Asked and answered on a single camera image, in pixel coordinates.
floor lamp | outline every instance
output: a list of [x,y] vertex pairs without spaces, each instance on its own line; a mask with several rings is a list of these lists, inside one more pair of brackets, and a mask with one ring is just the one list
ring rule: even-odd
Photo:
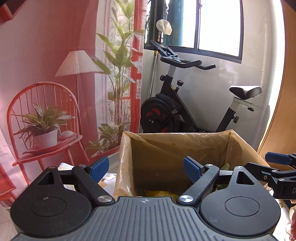
[[[76,75],[76,98],[79,109],[79,93],[78,93],[78,74],[97,72],[98,67],[94,64],[92,59],[87,55],[84,50],[71,51],[63,63],[61,64],[59,70],[56,73],[57,76],[66,76],[66,75]],[[79,134],[82,134],[81,131],[81,121],[80,117],[78,118],[79,122]]]

potted plant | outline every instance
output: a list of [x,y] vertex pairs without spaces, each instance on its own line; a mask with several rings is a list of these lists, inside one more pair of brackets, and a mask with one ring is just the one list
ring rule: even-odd
[[35,103],[32,105],[36,114],[17,115],[21,116],[22,121],[27,125],[14,135],[21,134],[19,138],[25,137],[25,142],[33,138],[40,149],[57,145],[60,126],[66,125],[67,120],[75,117],[67,115],[66,111],[62,111],[61,106],[41,108]]

white wall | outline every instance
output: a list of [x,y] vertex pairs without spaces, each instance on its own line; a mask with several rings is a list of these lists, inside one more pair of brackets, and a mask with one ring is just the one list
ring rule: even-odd
[[[237,110],[239,121],[230,123],[228,129],[236,131],[251,146],[257,148],[269,118],[269,98],[273,83],[275,62],[273,5],[270,0],[243,0],[244,7],[244,44],[242,63],[222,59],[179,53],[179,57],[188,60],[202,60],[202,65],[215,64],[217,67],[204,71],[198,68],[177,69],[173,86],[178,79],[184,81],[178,94],[187,106],[197,125],[216,130],[226,110],[232,103],[231,85],[260,85],[262,94],[249,101],[260,110],[251,112],[241,106]],[[141,103],[147,98],[151,78],[153,51],[145,50],[143,57],[143,78]],[[167,74],[169,65],[157,62],[153,95],[162,86],[159,76]]]

floor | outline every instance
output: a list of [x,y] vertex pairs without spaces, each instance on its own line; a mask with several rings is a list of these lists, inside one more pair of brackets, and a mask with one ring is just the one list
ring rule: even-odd
[[[118,152],[109,157],[110,173],[117,173]],[[17,235],[9,211],[0,205],[0,241],[10,241]]]
[[10,241],[16,235],[8,210],[0,205],[0,241]]

seat post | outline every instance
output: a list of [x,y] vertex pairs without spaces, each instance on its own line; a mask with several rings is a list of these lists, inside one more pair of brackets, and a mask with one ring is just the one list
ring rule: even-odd
[[238,116],[234,117],[239,105],[242,104],[244,106],[247,106],[248,108],[254,109],[254,110],[259,110],[259,107],[242,99],[239,99],[237,97],[233,97],[233,101],[231,106],[228,108],[228,110],[226,111],[222,121],[220,122],[216,132],[222,132],[225,131],[226,128],[228,127],[229,123],[231,122],[231,120],[234,121],[234,123],[237,122],[238,120]]
[[238,107],[239,107],[239,103],[233,100],[231,106],[228,108],[223,119],[221,120],[216,132],[222,132],[226,130],[231,120],[234,119],[234,115],[237,112]]

